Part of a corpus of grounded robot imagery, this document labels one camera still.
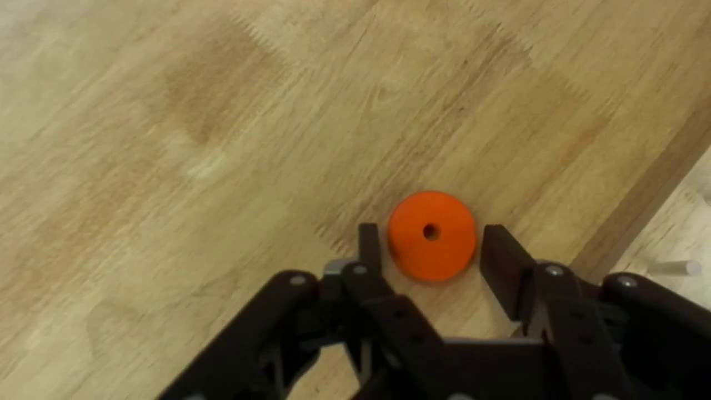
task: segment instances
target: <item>wooden surface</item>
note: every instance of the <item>wooden surface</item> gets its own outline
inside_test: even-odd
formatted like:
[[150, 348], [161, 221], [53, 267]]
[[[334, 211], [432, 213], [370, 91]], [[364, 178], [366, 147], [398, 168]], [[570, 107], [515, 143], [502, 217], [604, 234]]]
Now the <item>wooden surface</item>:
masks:
[[[711, 143], [708, 43], [707, 0], [0, 3], [0, 398], [154, 398], [418, 188], [604, 276]], [[387, 277], [512, 328], [475, 269]]]
[[711, 150], [625, 250], [616, 271], [634, 271], [711, 308]]

